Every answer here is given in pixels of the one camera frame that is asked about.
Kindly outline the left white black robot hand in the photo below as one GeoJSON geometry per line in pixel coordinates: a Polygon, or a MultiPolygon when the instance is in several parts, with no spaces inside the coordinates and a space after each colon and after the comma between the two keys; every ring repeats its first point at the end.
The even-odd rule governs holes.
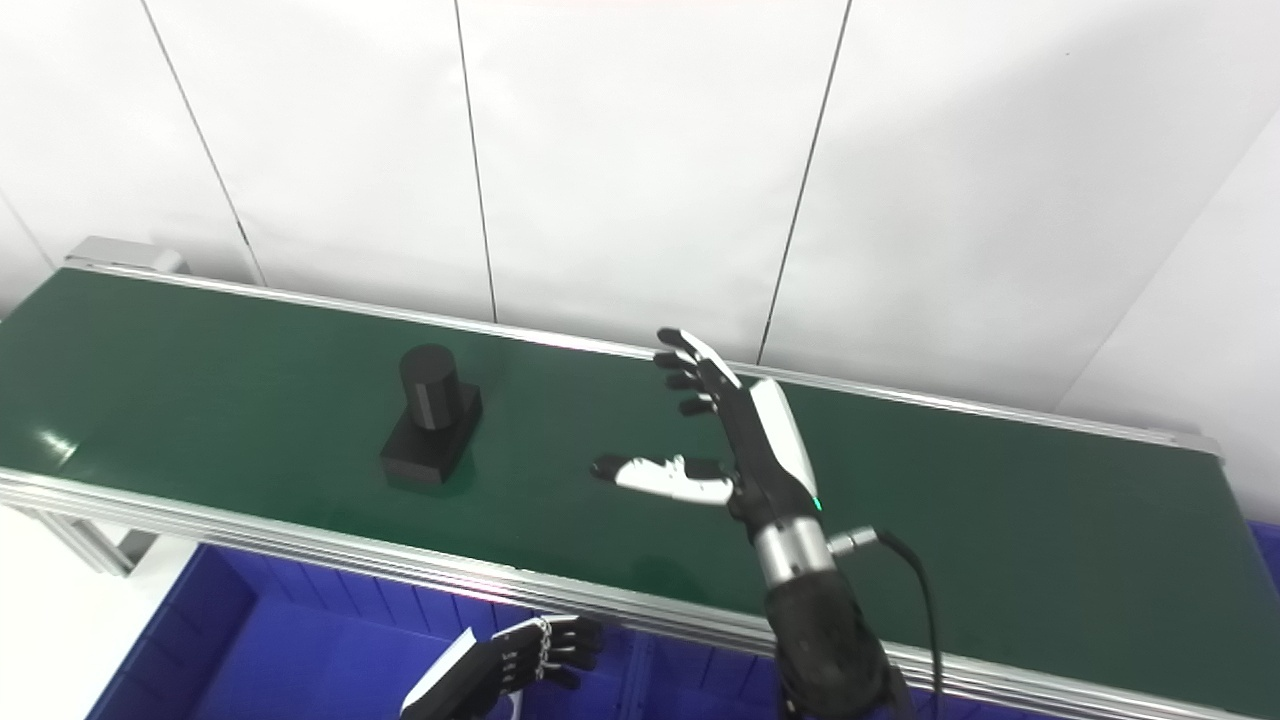
{"type": "Polygon", "coordinates": [[[579,674],[596,667],[603,648],[604,625],[580,615],[536,615],[486,641],[467,629],[412,687],[399,717],[485,719],[507,697],[517,719],[529,687],[549,682],[576,691],[579,674]]]}

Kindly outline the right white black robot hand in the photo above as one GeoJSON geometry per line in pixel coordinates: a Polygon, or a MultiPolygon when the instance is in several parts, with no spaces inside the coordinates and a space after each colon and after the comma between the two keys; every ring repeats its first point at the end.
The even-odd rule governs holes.
{"type": "Polygon", "coordinates": [[[713,416],[728,459],[604,454],[590,475],[626,489],[685,503],[724,506],[755,536],[771,524],[822,512],[817,479],[790,402],[777,380],[745,380],[712,346],[687,331],[662,327],[664,351],[653,363],[666,386],[684,391],[681,416],[713,416]]]}

